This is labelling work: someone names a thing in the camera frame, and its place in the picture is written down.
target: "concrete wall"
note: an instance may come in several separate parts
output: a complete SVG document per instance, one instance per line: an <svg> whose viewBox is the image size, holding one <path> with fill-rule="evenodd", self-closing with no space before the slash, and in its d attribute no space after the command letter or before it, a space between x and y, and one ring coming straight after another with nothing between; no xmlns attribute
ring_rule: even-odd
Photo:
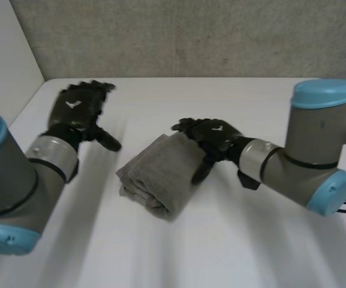
<svg viewBox="0 0 346 288"><path fill-rule="evenodd" d="M46 79L346 78L346 0L11 3Z"/></svg>

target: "robotic hand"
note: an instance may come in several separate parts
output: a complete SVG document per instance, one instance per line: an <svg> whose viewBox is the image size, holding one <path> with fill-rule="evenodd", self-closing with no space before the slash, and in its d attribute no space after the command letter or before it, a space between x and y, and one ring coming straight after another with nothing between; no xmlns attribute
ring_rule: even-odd
<svg viewBox="0 0 346 288"><path fill-rule="evenodd" d="M114 85L93 81L62 90L48 130L26 156L0 117L0 254L30 253L45 229L66 183L77 174L82 141L97 140L118 151L121 144L97 126Z"/></svg>
<svg viewBox="0 0 346 288"><path fill-rule="evenodd" d="M245 137L219 119L181 119L172 127L206 156L192 178L203 181L216 162L234 162L245 188L260 183L320 215L345 212L346 172L337 168L346 144L346 80L317 79L294 87L285 147Z"/></svg>
<svg viewBox="0 0 346 288"><path fill-rule="evenodd" d="M198 184L210 174L216 162L232 161L239 166L240 153L245 145L252 141L231 126L219 119L184 118L172 126L172 130L183 132L189 139L198 143L206 153L202 165L197 169L191 182ZM258 189L260 183L238 170L238 178L243 187Z"/></svg>
<svg viewBox="0 0 346 288"><path fill-rule="evenodd" d="M106 93L114 89L113 84L92 81L70 85L62 90L50 114L49 131L45 134L70 136L73 145L81 141L97 140L106 149L119 151L121 144L97 125Z"/></svg>

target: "table surface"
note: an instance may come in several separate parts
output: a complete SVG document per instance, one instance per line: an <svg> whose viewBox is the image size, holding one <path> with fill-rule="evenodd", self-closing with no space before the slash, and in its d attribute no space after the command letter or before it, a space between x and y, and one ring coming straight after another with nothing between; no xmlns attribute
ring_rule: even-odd
<svg viewBox="0 0 346 288"><path fill-rule="evenodd" d="M10 127L24 151L58 91L80 80L51 80L35 94ZM314 215L263 185L246 190L231 163L216 166L173 223L118 195L115 171L180 118L221 118L283 145L291 91L304 79L97 80L118 87L99 124L123 149L82 145L79 175L34 252L0 256L0 287L346 288L346 215Z"/></svg>

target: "folded towel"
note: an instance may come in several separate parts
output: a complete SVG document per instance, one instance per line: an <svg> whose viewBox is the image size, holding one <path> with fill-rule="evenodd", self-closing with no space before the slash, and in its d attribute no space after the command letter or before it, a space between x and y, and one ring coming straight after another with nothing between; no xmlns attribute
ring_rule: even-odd
<svg viewBox="0 0 346 288"><path fill-rule="evenodd" d="M117 171L119 194L143 205L153 215L172 220L195 191L191 178L204 152L183 133L161 135Z"/></svg>

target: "white logo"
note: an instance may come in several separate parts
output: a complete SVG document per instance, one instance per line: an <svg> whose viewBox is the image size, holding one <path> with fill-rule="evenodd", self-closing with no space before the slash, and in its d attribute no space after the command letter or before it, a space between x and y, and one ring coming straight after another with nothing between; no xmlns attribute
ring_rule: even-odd
<svg viewBox="0 0 346 288"><path fill-rule="evenodd" d="M219 128L211 128L211 130L223 131L223 126L219 126Z"/></svg>
<svg viewBox="0 0 346 288"><path fill-rule="evenodd" d="M75 103L69 103L68 101L65 102L67 106L70 107L70 109L73 109L74 107L78 106L79 104L81 104L81 101L77 101Z"/></svg>

